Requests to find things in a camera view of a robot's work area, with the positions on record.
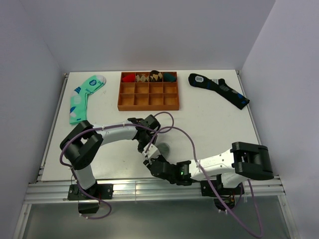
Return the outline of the grey sock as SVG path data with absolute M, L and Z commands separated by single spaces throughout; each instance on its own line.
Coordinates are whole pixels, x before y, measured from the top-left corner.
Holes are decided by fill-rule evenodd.
M 159 143 L 157 145 L 157 148 L 160 152 L 160 154 L 164 157 L 164 158 L 168 158 L 169 157 L 169 154 L 170 154 L 170 147 L 167 143 Z

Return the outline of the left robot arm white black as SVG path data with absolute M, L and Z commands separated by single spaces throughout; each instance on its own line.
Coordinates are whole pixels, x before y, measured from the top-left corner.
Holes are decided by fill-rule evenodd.
M 107 126 L 92 125 L 87 120 L 77 124 L 61 142 L 60 149 L 61 156 L 70 162 L 72 174 L 80 185 L 79 193 L 86 199 L 99 194 L 91 163 L 101 146 L 121 140 L 136 140 L 141 153 L 159 128 L 160 123 L 153 115 L 145 119 L 129 118 Z

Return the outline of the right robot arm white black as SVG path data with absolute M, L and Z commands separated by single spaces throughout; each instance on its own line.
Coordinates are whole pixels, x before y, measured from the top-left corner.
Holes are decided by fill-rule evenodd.
M 266 146 L 235 142 L 222 154 L 170 164 L 155 145 L 145 146 L 144 165 L 151 175 L 178 186 L 190 186 L 207 176 L 216 176 L 211 183 L 219 195 L 240 193 L 239 185 L 248 180 L 265 181 L 274 178 L 269 151 Z

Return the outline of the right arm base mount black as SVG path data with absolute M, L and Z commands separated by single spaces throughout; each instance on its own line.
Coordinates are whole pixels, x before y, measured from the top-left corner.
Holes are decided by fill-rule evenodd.
M 216 180 L 211 180 L 210 182 L 229 209 L 234 209 L 244 194 L 243 183 L 238 184 L 235 188 L 224 188 L 220 176 L 218 176 Z M 226 212 L 226 208 L 218 200 L 207 180 L 200 181 L 200 187 L 202 196 L 212 197 L 216 208 Z

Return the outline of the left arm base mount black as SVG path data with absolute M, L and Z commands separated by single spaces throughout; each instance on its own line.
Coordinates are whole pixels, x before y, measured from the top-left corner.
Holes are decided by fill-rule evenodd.
M 113 184 L 98 184 L 95 183 L 89 189 L 80 189 L 78 184 L 71 184 L 67 196 L 68 201 L 78 201 L 79 215 L 91 220 L 97 220 L 107 217 L 112 206 L 105 200 L 112 199 Z M 106 205 L 109 211 L 106 215 L 94 217 L 102 205 Z

